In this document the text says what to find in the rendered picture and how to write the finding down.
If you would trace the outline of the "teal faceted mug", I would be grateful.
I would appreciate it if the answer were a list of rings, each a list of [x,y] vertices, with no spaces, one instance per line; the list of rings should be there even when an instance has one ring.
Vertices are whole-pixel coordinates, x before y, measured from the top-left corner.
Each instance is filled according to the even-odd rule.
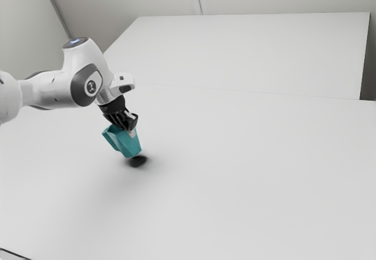
[[[133,158],[142,151],[142,148],[137,131],[134,138],[131,138],[128,132],[110,125],[102,132],[102,135],[115,151],[120,152],[125,158]]]

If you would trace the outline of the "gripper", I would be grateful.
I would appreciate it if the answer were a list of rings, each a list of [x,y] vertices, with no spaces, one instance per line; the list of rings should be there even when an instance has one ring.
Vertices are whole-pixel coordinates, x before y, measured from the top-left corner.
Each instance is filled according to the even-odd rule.
[[[128,134],[131,138],[136,136],[135,128],[139,116],[127,109],[124,96],[119,96],[107,104],[99,105],[99,109],[112,125],[129,131]]]

